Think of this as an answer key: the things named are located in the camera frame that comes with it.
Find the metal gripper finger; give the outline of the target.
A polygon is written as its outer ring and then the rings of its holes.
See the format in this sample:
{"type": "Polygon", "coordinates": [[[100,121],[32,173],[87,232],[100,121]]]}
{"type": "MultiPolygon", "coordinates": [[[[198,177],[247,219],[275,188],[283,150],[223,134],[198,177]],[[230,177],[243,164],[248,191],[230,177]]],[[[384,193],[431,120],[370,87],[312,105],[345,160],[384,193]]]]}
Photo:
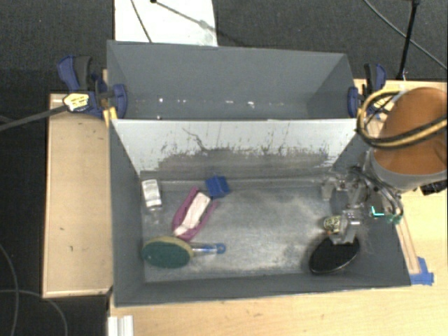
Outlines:
{"type": "Polygon", "coordinates": [[[329,216],[325,218],[323,228],[334,244],[342,244],[344,226],[341,216],[329,216]]]}
{"type": "Polygon", "coordinates": [[[361,214],[354,209],[343,210],[342,219],[344,221],[342,243],[352,244],[361,226],[361,214]]]}

